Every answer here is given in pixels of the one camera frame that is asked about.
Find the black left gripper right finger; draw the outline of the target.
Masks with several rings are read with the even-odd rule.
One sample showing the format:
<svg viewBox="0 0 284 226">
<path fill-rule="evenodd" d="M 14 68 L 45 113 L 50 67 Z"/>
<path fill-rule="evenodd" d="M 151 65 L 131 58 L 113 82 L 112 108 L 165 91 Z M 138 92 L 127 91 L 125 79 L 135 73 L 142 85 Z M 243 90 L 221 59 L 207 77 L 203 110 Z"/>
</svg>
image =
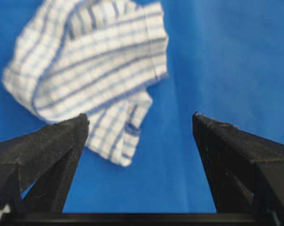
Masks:
<svg viewBox="0 0 284 226">
<path fill-rule="evenodd" d="M 284 221 L 284 144 L 199 113 L 192 132 L 219 214 Z"/>
</svg>

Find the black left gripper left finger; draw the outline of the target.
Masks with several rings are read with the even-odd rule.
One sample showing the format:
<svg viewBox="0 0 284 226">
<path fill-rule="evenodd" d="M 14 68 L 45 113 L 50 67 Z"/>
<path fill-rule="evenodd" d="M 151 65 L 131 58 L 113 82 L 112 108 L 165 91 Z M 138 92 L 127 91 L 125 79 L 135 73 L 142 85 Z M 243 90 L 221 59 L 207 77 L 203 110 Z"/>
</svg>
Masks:
<svg viewBox="0 0 284 226">
<path fill-rule="evenodd" d="M 62 212 L 89 132 L 85 114 L 0 143 L 0 209 Z"/>
</svg>

